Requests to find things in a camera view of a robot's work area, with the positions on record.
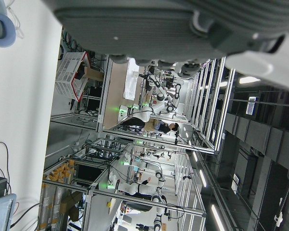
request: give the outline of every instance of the box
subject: box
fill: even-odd
[[[84,77],[102,82],[104,80],[104,73],[89,67],[85,67]]]

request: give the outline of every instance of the green light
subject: green light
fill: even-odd
[[[109,184],[109,185],[107,186],[107,189],[116,189],[116,187],[113,186],[112,184]]]

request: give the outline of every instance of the cardboard box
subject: cardboard box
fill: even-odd
[[[74,192],[65,198],[62,198],[60,204],[60,213],[67,213],[71,207],[77,204],[82,199],[82,192]]]
[[[104,73],[100,71],[96,71],[89,67],[85,67],[84,77],[102,82],[104,80]]]

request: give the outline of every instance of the white robotic arm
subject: white robotic arm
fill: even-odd
[[[134,195],[135,193],[140,193],[143,195],[150,195],[152,196],[152,201],[157,202],[157,203],[165,203],[164,200],[161,198],[160,194],[158,191],[163,187],[165,181],[159,179],[158,180],[158,187],[154,188],[149,185],[144,185],[144,184],[138,184],[138,183],[132,183],[128,184],[125,182],[121,182],[120,180],[117,179],[117,176],[113,174],[111,171],[109,174],[108,178],[110,184],[108,187],[109,189],[117,189],[123,192],[126,192],[130,195]],[[160,231],[162,222],[161,222],[161,217],[164,213],[164,209],[160,207],[156,207],[157,214],[156,218],[154,219],[154,231]]]
[[[144,122],[148,122],[151,114],[158,114],[160,112],[170,113],[173,112],[179,105],[180,100],[180,90],[181,85],[184,84],[183,81],[178,82],[175,86],[175,95],[171,97],[165,89],[161,86],[159,79],[155,75],[143,76],[146,81],[150,81],[154,83],[157,88],[157,103],[148,107],[142,107],[141,110],[137,108],[125,109],[124,111],[127,113],[126,116],[133,116],[135,118],[141,119]]]

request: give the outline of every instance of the paper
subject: paper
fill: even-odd
[[[139,75],[139,66],[136,64],[135,59],[130,58],[127,67],[125,87],[123,92],[123,97],[127,100],[135,99],[138,75]]]

